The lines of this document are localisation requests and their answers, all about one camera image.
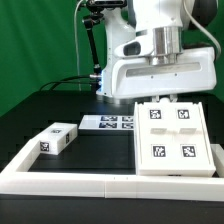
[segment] black and white pattern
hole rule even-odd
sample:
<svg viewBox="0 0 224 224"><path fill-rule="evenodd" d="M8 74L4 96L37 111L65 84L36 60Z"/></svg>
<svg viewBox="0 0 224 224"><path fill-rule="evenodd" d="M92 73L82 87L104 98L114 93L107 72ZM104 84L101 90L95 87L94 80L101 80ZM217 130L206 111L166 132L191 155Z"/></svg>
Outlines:
<svg viewBox="0 0 224 224"><path fill-rule="evenodd" d="M66 141L66 144L68 144L70 142L70 135L69 135L69 133L65 136L65 141Z"/></svg>
<svg viewBox="0 0 224 224"><path fill-rule="evenodd" d="M134 128L134 124L133 123L123 123L122 124L122 128L123 129L133 129Z"/></svg>
<svg viewBox="0 0 224 224"><path fill-rule="evenodd" d="M40 142L40 151L42 151L42 152L49 152L50 151L50 144L49 144L49 142Z"/></svg>
<svg viewBox="0 0 224 224"><path fill-rule="evenodd" d="M166 147L163 145L153 145L153 156L154 157L166 157Z"/></svg>
<svg viewBox="0 0 224 224"><path fill-rule="evenodd" d="M184 157L196 157L196 149L193 145L182 146L182 151Z"/></svg>
<svg viewBox="0 0 224 224"><path fill-rule="evenodd" d="M150 119L162 119L161 110L150 110Z"/></svg>
<svg viewBox="0 0 224 224"><path fill-rule="evenodd" d="M99 128L115 129L117 128L117 123L102 122L100 123Z"/></svg>
<svg viewBox="0 0 224 224"><path fill-rule="evenodd" d="M189 110L177 110L179 119L190 119Z"/></svg>
<svg viewBox="0 0 224 224"><path fill-rule="evenodd" d="M123 122L133 122L133 117L128 117L128 116L125 116L125 117L122 117L122 121Z"/></svg>
<svg viewBox="0 0 224 224"><path fill-rule="evenodd" d="M102 116L101 121L117 121L117 116Z"/></svg>
<svg viewBox="0 0 224 224"><path fill-rule="evenodd" d="M58 134L61 131L62 131L61 129L54 129L54 130L51 131L51 133Z"/></svg>

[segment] green screen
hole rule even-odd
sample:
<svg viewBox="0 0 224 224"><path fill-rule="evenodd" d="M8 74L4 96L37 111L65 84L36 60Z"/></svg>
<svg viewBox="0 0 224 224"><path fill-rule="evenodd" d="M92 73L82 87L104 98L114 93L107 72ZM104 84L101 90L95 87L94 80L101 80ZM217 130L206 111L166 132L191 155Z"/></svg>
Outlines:
<svg viewBox="0 0 224 224"><path fill-rule="evenodd" d="M208 30L224 44L224 2ZM51 81L77 75L74 11L76 0L0 1L0 116ZM86 9L78 13L81 74L92 73L92 57L82 24ZM103 24L94 27L100 64L106 64ZM199 31L184 33L184 42L209 42ZM224 100L224 55L215 63L218 84L212 91Z"/></svg>

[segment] white robot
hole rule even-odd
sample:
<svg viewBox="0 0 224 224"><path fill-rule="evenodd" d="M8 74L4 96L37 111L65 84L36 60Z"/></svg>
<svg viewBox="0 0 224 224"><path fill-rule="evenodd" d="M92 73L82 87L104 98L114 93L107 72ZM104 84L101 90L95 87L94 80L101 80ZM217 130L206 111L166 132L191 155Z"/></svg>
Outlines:
<svg viewBox="0 0 224 224"><path fill-rule="evenodd" d="M97 72L101 73L98 97L121 103L213 89L213 47L182 48L181 33L189 28L199 2L205 4L198 0L88 0L92 24L104 18L107 34L107 66ZM211 14L217 11L216 0L206 4ZM121 16L121 8L127 5L130 23Z"/></svg>

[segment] white plastic block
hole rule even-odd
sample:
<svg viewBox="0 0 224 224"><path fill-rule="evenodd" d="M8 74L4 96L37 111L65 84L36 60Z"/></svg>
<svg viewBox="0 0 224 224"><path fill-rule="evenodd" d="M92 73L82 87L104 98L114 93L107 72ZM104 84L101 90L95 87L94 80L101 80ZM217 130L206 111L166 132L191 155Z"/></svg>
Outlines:
<svg viewBox="0 0 224 224"><path fill-rule="evenodd" d="M40 153L58 155L76 137L76 124L54 123L34 139L40 141Z"/></svg>
<svg viewBox="0 0 224 224"><path fill-rule="evenodd" d="M138 176L137 198L224 201L224 179Z"/></svg>
<svg viewBox="0 0 224 224"><path fill-rule="evenodd" d="M215 172L201 104L135 105L138 175L210 177Z"/></svg>
<svg viewBox="0 0 224 224"><path fill-rule="evenodd" d="M133 116L85 115L79 126L81 130L133 130Z"/></svg>
<svg viewBox="0 0 224 224"><path fill-rule="evenodd" d="M212 154L219 177L224 177L224 150L218 144L212 144Z"/></svg>
<svg viewBox="0 0 224 224"><path fill-rule="evenodd" d="M105 175L68 173L5 173L1 194L104 197Z"/></svg>
<svg viewBox="0 0 224 224"><path fill-rule="evenodd" d="M2 173L27 172L40 154L40 142L31 139L6 166Z"/></svg>
<svg viewBox="0 0 224 224"><path fill-rule="evenodd" d="M107 175L105 198L136 198L135 175Z"/></svg>

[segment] black surface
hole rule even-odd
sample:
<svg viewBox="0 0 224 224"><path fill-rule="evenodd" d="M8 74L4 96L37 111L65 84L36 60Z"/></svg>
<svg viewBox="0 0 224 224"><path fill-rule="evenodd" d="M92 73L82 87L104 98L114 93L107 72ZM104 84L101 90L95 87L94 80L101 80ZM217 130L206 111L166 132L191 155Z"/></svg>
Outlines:
<svg viewBox="0 0 224 224"><path fill-rule="evenodd" d="M203 103L212 143L223 143L224 105L212 95L182 95ZM0 168L53 122L79 124L83 115L132 115L133 105L99 102L90 93L36 92L0 118ZM134 173L130 131L80 132L58 157L41 155L31 171ZM223 223L224 203L39 196L0 196L0 223Z"/></svg>

